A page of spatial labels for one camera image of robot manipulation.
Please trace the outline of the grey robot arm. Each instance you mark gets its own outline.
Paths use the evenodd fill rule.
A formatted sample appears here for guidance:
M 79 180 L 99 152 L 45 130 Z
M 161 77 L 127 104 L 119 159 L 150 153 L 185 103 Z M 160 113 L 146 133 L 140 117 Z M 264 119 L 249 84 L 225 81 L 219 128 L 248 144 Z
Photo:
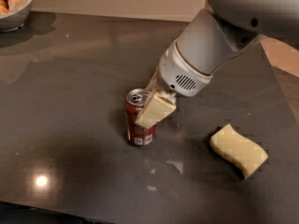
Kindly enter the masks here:
M 196 95 L 224 63 L 266 36 L 299 46 L 299 0 L 206 1 L 162 55 L 137 125 L 148 129 L 169 116 L 178 95 Z

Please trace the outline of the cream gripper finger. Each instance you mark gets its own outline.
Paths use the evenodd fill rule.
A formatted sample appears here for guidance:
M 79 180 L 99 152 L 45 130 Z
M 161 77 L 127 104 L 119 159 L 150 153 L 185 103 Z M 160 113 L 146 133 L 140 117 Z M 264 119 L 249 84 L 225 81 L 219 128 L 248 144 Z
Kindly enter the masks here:
M 177 108 L 176 95 L 166 91 L 156 91 L 146 100 L 138 113 L 135 124 L 149 129 L 172 114 Z
M 154 73 L 152 78 L 149 81 L 149 84 L 146 86 L 146 91 L 157 91 L 159 89 L 158 81 L 157 81 L 157 73 Z

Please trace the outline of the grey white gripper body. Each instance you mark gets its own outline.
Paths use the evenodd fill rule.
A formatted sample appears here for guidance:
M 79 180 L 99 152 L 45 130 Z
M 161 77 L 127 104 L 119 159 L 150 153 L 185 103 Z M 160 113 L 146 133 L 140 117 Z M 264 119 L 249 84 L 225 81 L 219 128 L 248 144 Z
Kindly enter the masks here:
M 161 57 L 156 69 L 157 83 L 166 91 L 193 97 L 207 86 L 212 75 L 204 75 L 188 64 L 173 42 Z

